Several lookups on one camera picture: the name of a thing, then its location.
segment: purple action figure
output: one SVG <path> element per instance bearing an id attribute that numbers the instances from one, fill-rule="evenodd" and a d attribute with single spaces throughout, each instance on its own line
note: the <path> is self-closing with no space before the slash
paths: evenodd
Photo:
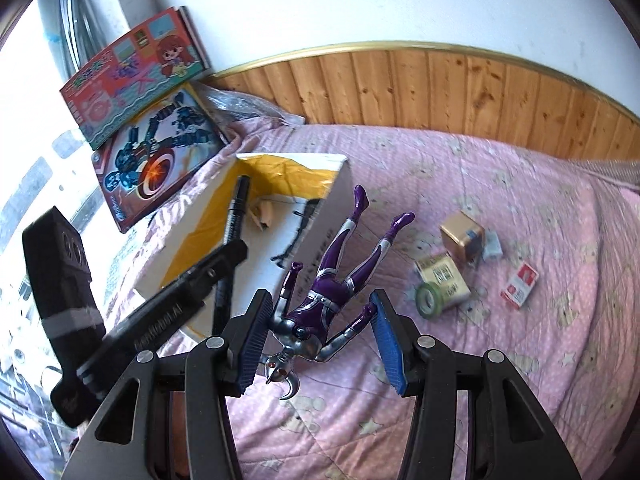
<path id="1" fill-rule="evenodd" d="M 260 362 L 264 364 L 264 375 L 267 384 L 274 382 L 289 383 L 289 393 L 280 400 L 293 397 L 300 389 L 300 380 L 292 370 L 292 360 L 296 356 L 309 361 L 323 363 L 341 350 L 356 334 L 362 332 L 376 313 L 376 306 L 367 303 L 362 313 L 344 330 L 327 341 L 332 319 L 344 308 L 344 305 L 358 294 L 369 282 L 382 258 L 389 252 L 398 231 L 414 221 L 412 212 L 394 218 L 391 227 L 376 244 L 371 256 L 341 282 L 335 279 L 338 266 L 344 253 L 344 245 L 356 230 L 358 220 L 363 211 L 369 207 L 367 193 L 362 186 L 354 190 L 355 206 L 327 248 L 318 267 L 318 273 L 311 290 L 299 307 L 289 312 L 291 295 L 296 278 L 302 264 L 293 262 L 284 279 L 280 297 L 276 302 L 269 328 L 274 333 L 283 349 L 272 356 L 263 354 Z"/>

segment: purple boot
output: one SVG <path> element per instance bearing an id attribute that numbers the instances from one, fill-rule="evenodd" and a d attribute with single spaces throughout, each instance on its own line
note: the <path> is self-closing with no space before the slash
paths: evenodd
<path id="1" fill-rule="evenodd" d="M 364 191 L 364 188 L 360 184 L 353 189 L 353 197 L 355 205 L 353 207 L 353 213 L 351 213 L 349 218 L 357 224 L 358 220 L 360 220 L 360 215 L 369 207 L 369 199 L 367 198 L 367 192 Z"/>
<path id="2" fill-rule="evenodd" d="M 401 215 L 396 216 L 394 220 L 391 222 L 391 227 L 389 228 L 389 231 L 387 231 L 383 235 L 383 238 L 393 243 L 400 229 L 402 229 L 403 227 L 406 227 L 414 220 L 415 220 L 415 214 L 412 213 L 411 211 L 408 211 L 406 213 L 402 213 Z"/>

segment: robot illustration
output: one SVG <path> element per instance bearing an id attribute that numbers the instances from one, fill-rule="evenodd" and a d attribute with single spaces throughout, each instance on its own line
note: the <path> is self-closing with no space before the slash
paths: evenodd
<path id="1" fill-rule="evenodd" d="M 367 303 L 354 321 L 327 341 L 332 320 L 344 305 L 367 285 L 400 229 L 415 219 L 415 214 L 412 212 L 396 216 L 371 255 L 339 282 L 335 276 L 344 253 L 344 245 L 355 231 L 363 211 L 369 206 L 367 194 L 362 186 L 355 187 L 354 195 L 353 213 L 342 224 L 322 256 L 316 278 L 302 304 L 289 312 L 296 278 L 302 270 L 302 264 L 299 262 L 291 264 L 276 301 L 269 328 L 283 348 L 271 356 L 263 354 L 260 362 L 264 365 L 267 384 L 283 381 L 289 383 L 289 392 L 280 400 L 290 399 L 300 389 L 300 380 L 292 370 L 292 361 L 295 357 L 299 356 L 320 363 L 328 361 L 362 332 L 375 316 L 376 306 L 373 303 Z"/>
<path id="2" fill-rule="evenodd" d="M 112 171 L 104 178 L 104 187 L 112 192 L 118 184 L 124 189 L 131 190 L 145 179 L 149 174 L 147 168 L 153 168 L 152 177 L 156 182 L 151 182 L 150 188 L 158 190 L 167 178 L 170 168 L 166 165 L 173 160 L 173 152 L 171 148 L 179 148 L 181 146 L 191 146 L 193 144 L 206 144 L 213 142 L 217 137 L 213 132 L 199 128 L 207 121 L 207 118 L 190 106 L 184 106 L 184 93 L 178 92 L 174 98 L 174 102 L 163 107 L 157 114 L 149 119 L 149 126 L 146 130 L 145 139 L 138 142 L 139 128 L 133 126 L 129 130 L 129 139 L 125 145 L 118 150 L 115 157 L 115 166 L 117 171 Z M 156 131 L 160 122 L 165 120 L 171 114 L 176 113 L 177 120 L 172 122 L 176 126 L 178 135 L 167 137 L 162 140 L 156 140 Z M 154 165 L 153 161 L 159 156 L 164 156 L 162 164 Z M 147 162 L 143 171 L 138 168 L 143 162 Z"/>

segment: pink quilt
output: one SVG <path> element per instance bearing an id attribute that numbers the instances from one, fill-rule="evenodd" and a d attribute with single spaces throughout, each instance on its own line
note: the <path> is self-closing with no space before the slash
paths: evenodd
<path id="1" fill-rule="evenodd" d="M 383 287 L 399 314 L 456 351 L 498 348 L 521 372 L 568 446 L 583 478 L 608 467 L 640 390 L 640 200 L 570 163 L 499 142 L 437 132 L 365 126 L 288 126 L 266 118 L 236 123 L 238 138 L 207 163 L 152 221 L 145 245 L 108 311 L 113 326 L 133 308 L 131 290 L 171 225 L 234 151 L 343 153 L 371 206 L 348 243 L 342 270 L 362 261 L 399 212 L 403 230 L 368 287 L 334 329 Z M 498 233 L 504 258 L 468 270 L 472 297 L 437 320 L 419 317 L 414 260 L 442 249 L 438 226 L 462 209 Z M 526 260 L 540 280 L 517 311 L 500 287 Z M 176 335 L 165 352 L 185 351 Z M 300 393 L 256 379 L 228 407 L 246 479 L 395 479 L 414 401 L 389 386 L 367 328 L 327 364 L 300 361 Z M 458 398 L 452 478 L 466 464 L 466 395 Z"/>

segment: cigarette pack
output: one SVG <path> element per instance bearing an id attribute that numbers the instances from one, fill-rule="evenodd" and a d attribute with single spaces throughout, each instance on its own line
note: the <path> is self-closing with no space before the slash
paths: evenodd
<path id="1" fill-rule="evenodd" d="M 531 265 L 522 262 L 517 272 L 509 279 L 507 286 L 500 292 L 500 295 L 510 305 L 520 308 L 527 300 L 539 276 Z"/>

